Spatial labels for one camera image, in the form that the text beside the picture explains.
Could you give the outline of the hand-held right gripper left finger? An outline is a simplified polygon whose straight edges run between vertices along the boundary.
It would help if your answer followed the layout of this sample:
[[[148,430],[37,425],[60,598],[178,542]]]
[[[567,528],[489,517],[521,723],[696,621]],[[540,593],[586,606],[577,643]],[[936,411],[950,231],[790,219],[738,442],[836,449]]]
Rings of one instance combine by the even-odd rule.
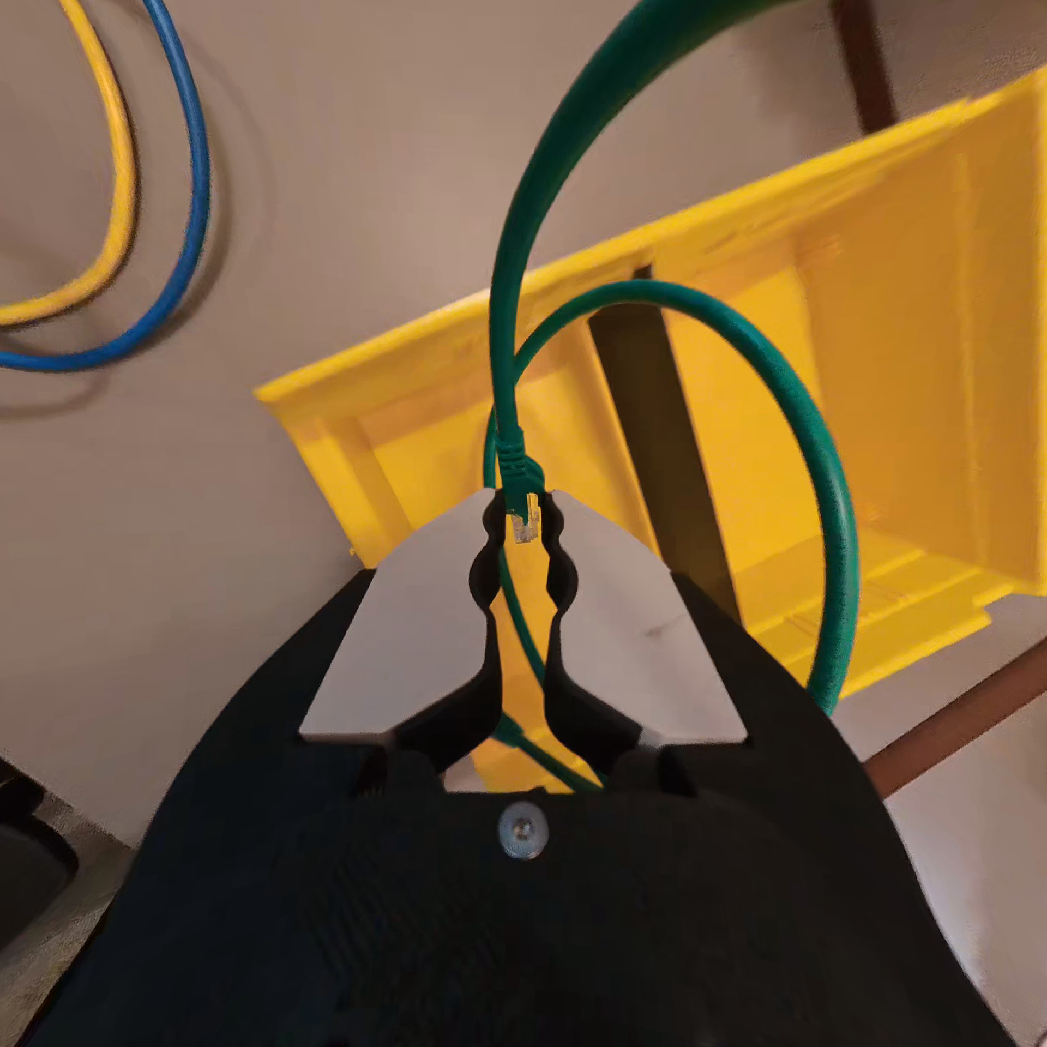
[[[485,488],[371,570],[302,740],[411,751],[439,774],[487,740],[503,715],[503,547],[504,496]]]

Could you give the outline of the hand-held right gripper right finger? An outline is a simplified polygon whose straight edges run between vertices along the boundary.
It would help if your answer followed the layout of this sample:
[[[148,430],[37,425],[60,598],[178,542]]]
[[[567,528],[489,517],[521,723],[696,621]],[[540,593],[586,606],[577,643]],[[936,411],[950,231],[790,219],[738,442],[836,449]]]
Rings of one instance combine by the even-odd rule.
[[[602,776],[626,753],[749,736],[673,572],[564,491],[545,494],[544,715]]]

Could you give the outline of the large yellow plastic bin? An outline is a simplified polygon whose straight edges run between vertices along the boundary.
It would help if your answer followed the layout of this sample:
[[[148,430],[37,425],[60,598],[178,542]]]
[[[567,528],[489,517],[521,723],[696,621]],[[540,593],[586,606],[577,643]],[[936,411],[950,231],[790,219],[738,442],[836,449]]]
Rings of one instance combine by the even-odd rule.
[[[529,271],[524,339],[646,268],[723,300],[790,361],[857,514],[862,595],[841,700],[1045,595],[1045,67]],[[701,324],[665,317],[742,623],[804,683],[823,591],[789,426]],[[586,321],[529,366],[545,480],[660,552]],[[361,563],[482,486],[488,292],[255,388]]]

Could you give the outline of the black bin divider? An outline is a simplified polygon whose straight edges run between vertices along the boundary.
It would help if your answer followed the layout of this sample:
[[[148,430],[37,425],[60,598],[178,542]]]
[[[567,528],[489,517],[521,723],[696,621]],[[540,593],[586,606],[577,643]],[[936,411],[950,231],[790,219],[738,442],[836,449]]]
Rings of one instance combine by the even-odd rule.
[[[647,304],[612,305],[595,312],[587,325],[661,559],[740,623],[664,313]]]

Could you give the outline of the dark round object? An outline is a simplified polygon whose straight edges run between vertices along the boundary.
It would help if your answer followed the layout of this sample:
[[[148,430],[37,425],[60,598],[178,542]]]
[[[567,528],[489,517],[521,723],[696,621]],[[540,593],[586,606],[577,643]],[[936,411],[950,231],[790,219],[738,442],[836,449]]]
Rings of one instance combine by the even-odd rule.
[[[37,816],[43,787],[1,761],[1,949],[9,946],[75,878],[72,846]]]

